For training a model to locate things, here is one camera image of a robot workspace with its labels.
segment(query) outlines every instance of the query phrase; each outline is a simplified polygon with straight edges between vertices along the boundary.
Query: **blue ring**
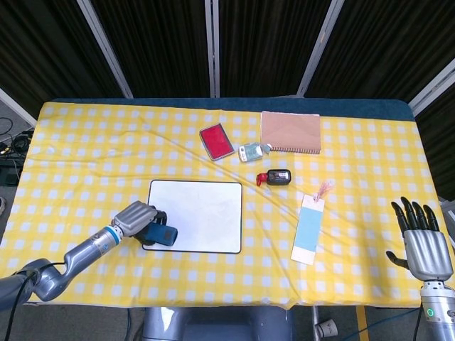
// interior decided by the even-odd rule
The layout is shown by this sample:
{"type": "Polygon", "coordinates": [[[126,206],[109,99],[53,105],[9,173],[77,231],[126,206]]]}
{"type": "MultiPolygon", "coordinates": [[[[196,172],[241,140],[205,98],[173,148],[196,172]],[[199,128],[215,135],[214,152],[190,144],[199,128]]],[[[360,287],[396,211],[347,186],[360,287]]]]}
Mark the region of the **blue ring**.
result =
{"type": "Polygon", "coordinates": [[[109,232],[111,232],[111,235],[114,237],[115,239],[115,244],[118,245],[120,244],[120,239],[119,237],[117,237],[117,234],[114,232],[114,230],[110,227],[110,226],[106,226],[105,229],[109,232]]]}

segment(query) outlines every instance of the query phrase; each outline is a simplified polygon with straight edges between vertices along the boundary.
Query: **pink tassel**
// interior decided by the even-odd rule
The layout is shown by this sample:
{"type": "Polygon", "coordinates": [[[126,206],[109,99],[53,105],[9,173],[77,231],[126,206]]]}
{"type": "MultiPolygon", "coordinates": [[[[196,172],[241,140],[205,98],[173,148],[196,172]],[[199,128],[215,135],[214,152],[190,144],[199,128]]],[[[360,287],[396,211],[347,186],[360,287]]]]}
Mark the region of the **pink tassel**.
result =
{"type": "Polygon", "coordinates": [[[318,202],[329,190],[331,190],[335,185],[330,181],[324,181],[319,188],[319,191],[313,195],[313,199],[315,202],[318,202]]]}

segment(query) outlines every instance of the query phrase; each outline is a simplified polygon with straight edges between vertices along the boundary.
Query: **blue object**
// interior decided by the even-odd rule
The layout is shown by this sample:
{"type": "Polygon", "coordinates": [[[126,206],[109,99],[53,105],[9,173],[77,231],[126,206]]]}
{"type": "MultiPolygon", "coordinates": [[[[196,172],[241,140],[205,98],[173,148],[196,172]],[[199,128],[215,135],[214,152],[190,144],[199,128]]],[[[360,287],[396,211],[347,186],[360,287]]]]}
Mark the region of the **blue object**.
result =
{"type": "Polygon", "coordinates": [[[177,239],[178,231],[175,227],[151,222],[135,237],[144,245],[158,243],[171,247],[177,239]]]}
{"type": "Polygon", "coordinates": [[[316,252],[319,231],[321,231],[322,212],[302,207],[297,225],[294,246],[316,252]]]}
{"type": "Polygon", "coordinates": [[[110,233],[110,234],[112,235],[112,237],[114,238],[115,244],[116,244],[116,245],[120,244],[119,237],[117,237],[117,235],[116,235],[116,233],[114,232],[114,230],[113,230],[109,225],[106,226],[106,229],[107,229],[107,231],[109,231],[109,233],[110,233]]]}
{"type": "Polygon", "coordinates": [[[57,98],[52,102],[148,105],[194,109],[221,109],[241,112],[293,112],[329,117],[414,121],[411,108],[398,99],[331,98],[57,98]]]}

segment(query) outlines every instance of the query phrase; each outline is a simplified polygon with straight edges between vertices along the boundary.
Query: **yellow tape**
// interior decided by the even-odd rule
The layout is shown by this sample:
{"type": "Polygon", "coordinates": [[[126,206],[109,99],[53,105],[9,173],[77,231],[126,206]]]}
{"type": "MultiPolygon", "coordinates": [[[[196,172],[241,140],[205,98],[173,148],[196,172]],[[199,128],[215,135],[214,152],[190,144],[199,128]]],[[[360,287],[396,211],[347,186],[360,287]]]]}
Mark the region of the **yellow tape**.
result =
{"type": "MultiPolygon", "coordinates": [[[[365,329],[367,327],[367,317],[365,314],[365,307],[363,305],[357,305],[355,307],[355,312],[357,313],[357,326],[359,330],[365,329]]],[[[360,341],[369,341],[368,330],[364,330],[359,334],[360,341]]]]}

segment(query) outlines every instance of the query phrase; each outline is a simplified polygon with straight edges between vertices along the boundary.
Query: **white board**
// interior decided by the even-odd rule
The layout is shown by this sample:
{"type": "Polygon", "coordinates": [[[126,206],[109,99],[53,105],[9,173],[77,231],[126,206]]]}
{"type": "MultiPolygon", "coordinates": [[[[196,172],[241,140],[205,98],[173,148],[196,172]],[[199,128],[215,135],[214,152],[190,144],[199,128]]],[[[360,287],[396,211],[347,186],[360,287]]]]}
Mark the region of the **white board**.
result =
{"type": "Polygon", "coordinates": [[[147,250],[237,254],[242,247],[242,185],[199,181],[153,180],[149,205],[166,212],[178,230],[172,247],[147,250]]]}

